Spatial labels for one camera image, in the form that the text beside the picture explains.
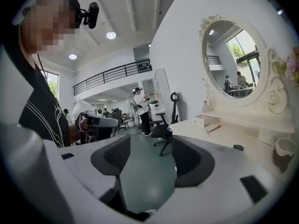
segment white shirt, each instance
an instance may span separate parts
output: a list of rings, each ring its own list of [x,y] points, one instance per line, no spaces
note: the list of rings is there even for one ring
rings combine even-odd
[[[71,124],[71,123],[72,123],[72,119],[71,119],[70,115],[69,115],[69,114],[66,114],[65,117],[66,117],[67,122],[68,122],[69,124]]]
[[[238,77],[238,85],[241,86],[241,88],[246,88],[246,77],[240,76]]]
[[[142,115],[145,112],[149,111],[149,107],[147,102],[144,101],[144,98],[142,95],[135,95],[134,96],[134,101],[136,103],[136,105],[141,105],[142,108],[138,108],[138,115]]]
[[[230,80],[230,78],[226,79],[226,81],[228,82],[229,88],[232,88],[232,81]]]

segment ceiling light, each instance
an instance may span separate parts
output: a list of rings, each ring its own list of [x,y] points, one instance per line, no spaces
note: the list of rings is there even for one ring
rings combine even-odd
[[[77,55],[76,55],[76,54],[70,54],[70,55],[69,55],[69,58],[70,58],[71,60],[76,60],[76,59],[77,59]]]
[[[114,39],[114,38],[116,38],[116,33],[115,32],[107,32],[106,37],[108,39]]]

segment person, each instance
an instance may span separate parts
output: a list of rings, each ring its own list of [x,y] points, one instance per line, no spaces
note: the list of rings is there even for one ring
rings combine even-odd
[[[149,100],[150,95],[152,95],[152,92],[150,94],[142,96],[141,89],[137,87],[135,88],[133,94],[135,94],[134,102],[138,106],[138,115],[141,117],[142,120],[142,133],[145,134],[145,136],[148,136],[151,134],[151,131],[150,131],[149,107],[147,101]]]
[[[107,109],[106,109],[106,108],[104,108],[104,113],[103,113],[103,116],[104,116],[104,117],[106,117],[106,118],[108,118],[108,114],[110,114],[110,112],[109,112],[109,111],[107,111]]]
[[[226,93],[232,89],[232,83],[233,82],[230,80],[229,76],[226,76],[225,83],[224,83],[224,88]]]
[[[241,72],[237,72],[237,75],[238,75],[238,85],[241,87],[241,88],[246,88],[246,77],[245,76],[242,76],[241,75]]]
[[[24,19],[10,25],[4,38],[4,52],[21,73],[31,95],[18,117],[18,123],[34,130],[42,139],[52,140],[57,147],[71,146],[80,139],[75,124],[68,124],[57,99],[34,62],[32,55],[55,45],[65,34],[79,28],[78,0],[37,0],[23,11]],[[80,124],[87,131],[87,120]]]
[[[70,117],[70,115],[69,115],[69,111],[68,111],[68,109],[64,109],[64,115],[65,115],[65,117],[66,117],[66,120],[67,120],[68,124],[71,124],[71,123],[72,123],[72,120],[71,120],[71,117]]]

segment shelf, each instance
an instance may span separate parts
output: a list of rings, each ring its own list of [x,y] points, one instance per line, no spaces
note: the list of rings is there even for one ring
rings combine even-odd
[[[291,116],[280,115],[255,115],[235,112],[209,111],[202,115],[226,119],[234,124],[244,124],[252,128],[265,128],[282,133],[295,133]]]

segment gray floor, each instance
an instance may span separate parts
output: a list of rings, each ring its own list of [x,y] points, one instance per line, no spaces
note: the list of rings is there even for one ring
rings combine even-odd
[[[177,177],[172,147],[160,157],[162,144],[153,147],[157,139],[137,134],[139,131],[130,127],[119,133],[131,134],[131,155],[121,173],[121,185],[127,209],[135,213],[159,209],[173,193]]]

